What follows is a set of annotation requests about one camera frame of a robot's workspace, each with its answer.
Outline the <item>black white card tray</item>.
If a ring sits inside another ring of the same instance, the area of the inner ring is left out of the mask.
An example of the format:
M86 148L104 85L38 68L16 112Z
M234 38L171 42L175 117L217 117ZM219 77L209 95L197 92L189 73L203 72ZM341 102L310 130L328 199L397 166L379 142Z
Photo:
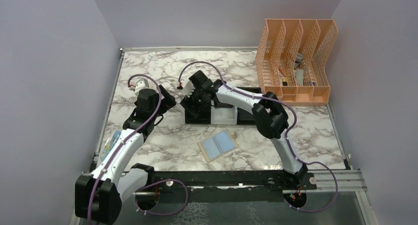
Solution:
M187 124L193 125L255 125L252 109L261 93L222 85L215 95L194 90L180 102Z

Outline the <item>orange plastic desk organizer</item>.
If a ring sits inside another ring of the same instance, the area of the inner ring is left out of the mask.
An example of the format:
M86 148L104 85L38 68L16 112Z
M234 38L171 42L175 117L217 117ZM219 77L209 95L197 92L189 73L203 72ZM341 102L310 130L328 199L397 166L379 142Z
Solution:
M255 58L261 92L292 106L325 106L325 66L337 35L332 19L266 19ZM303 60L294 69L297 53Z

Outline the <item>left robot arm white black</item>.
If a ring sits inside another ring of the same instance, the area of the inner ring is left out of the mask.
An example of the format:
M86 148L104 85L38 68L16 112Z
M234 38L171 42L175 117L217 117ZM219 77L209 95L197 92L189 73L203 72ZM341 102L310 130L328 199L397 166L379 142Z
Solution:
M144 169L135 168L126 176L122 173L154 130L156 118L176 105L175 97L159 85L157 90L141 89L135 105L105 160L89 175L77 179L74 207L77 217L112 225L132 192L138 188L148 191L154 187L154 176Z

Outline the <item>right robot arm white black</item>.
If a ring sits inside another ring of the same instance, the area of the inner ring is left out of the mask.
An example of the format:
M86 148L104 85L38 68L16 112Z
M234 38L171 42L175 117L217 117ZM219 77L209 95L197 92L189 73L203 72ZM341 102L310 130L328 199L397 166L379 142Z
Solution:
M194 118L220 103L251 114L258 132L271 140L281 159L285 184L296 189L304 183L307 165L298 159L287 139L285 132L290 129L288 114L274 93L256 94L230 87L221 80L213 82L202 71L190 76L186 85L179 83L177 89L184 92L181 106Z

